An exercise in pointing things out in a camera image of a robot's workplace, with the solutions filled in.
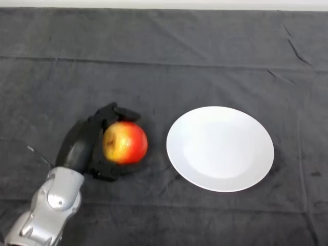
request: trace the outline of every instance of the tablecloth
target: tablecloth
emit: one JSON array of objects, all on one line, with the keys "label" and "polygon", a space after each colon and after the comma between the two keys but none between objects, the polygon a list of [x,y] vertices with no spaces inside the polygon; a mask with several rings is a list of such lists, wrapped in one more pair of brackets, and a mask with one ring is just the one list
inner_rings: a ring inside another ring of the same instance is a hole
[{"label": "tablecloth", "polygon": [[[66,132],[97,108],[116,101],[142,115],[139,169],[114,183],[86,177],[63,245],[328,245],[327,66],[327,13],[0,9],[0,136],[54,162]],[[266,128],[275,158],[260,183],[216,193],[175,171],[168,130],[203,106]],[[8,148],[3,235],[48,172]]]}]

